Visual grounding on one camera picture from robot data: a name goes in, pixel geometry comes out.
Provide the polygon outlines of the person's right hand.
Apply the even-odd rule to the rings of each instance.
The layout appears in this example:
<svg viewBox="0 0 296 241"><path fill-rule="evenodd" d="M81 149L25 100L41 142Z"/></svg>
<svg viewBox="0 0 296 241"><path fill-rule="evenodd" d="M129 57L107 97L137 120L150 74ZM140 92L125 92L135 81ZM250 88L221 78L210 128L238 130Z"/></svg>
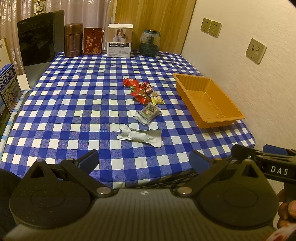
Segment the person's right hand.
<svg viewBox="0 0 296 241"><path fill-rule="evenodd" d="M287 199L285 196L285 190L282 189L277 194L279 202L281 202L279 208L278 208L278 215L280 217L277 228L281 228L284 226L288 226L290 224L295 224L295 218L296 218L296 202L295 200L291 201L290 203L287 203Z"/></svg>

